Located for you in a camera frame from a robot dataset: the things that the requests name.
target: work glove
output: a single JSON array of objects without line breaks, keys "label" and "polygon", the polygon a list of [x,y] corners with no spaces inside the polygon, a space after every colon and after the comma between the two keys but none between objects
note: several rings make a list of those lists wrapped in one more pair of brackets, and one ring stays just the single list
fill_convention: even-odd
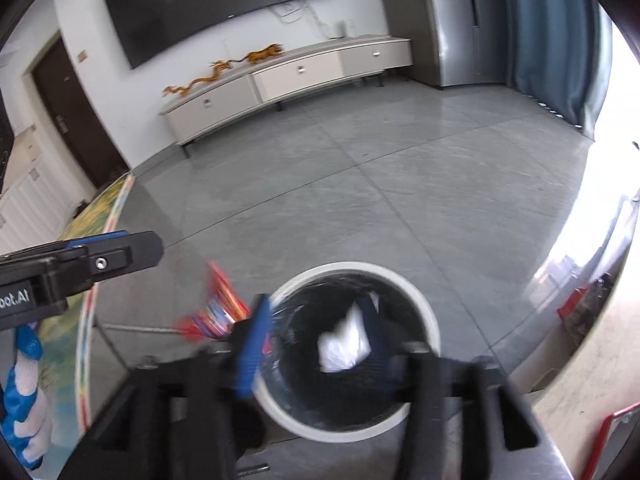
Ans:
[{"label": "work glove", "polygon": [[7,444],[27,469],[37,469],[49,450],[53,423],[47,397],[38,387],[42,345],[30,326],[16,331],[15,365],[4,391],[6,416],[0,429]]}]

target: blue curtain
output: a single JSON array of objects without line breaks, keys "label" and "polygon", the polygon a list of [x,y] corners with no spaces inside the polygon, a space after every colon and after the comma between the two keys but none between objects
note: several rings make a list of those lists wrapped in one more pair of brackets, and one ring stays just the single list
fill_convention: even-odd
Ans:
[{"label": "blue curtain", "polygon": [[[582,125],[585,114],[597,117],[602,102],[593,96],[603,92],[592,87],[606,90],[609,72],[601,56],[607,37],[596,0],[508,0],[508,12],[508,86],[547,104],[570,124]],[[608,41],[610,49],[610,31]],[[606,81],[596,81],[603,63]]]}]

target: door handle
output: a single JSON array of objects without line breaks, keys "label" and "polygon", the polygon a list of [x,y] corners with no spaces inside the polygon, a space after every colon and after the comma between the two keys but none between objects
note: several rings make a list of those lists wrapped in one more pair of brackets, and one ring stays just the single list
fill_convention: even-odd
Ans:
[{"label": "door handle", "polygon": [[62,118],[62,115],[56,115],[56,122],[58,123],[58,127],[60,128],[60,131],[63,135],[69,133],[69,128],[66,127],[66,123]]}]

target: white plastic bag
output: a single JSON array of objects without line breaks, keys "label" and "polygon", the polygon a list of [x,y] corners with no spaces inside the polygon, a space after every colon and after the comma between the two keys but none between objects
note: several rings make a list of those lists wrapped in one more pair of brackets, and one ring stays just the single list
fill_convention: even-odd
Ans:
[{"label": "white plastic bag", "polygon": [[320,370],[327,374],[350,370],[370,352],[362,311],[355,303],[334,332],[325,332],[318,338]]}]

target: brown door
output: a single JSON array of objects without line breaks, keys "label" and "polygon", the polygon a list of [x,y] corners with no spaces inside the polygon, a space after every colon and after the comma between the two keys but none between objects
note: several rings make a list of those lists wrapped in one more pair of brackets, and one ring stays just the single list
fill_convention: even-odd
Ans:
[{"label": "brown door", "polygon": [[32,75],[53,123],[95,187],[103,187],[129,169],[91,108],[62,38]]}]

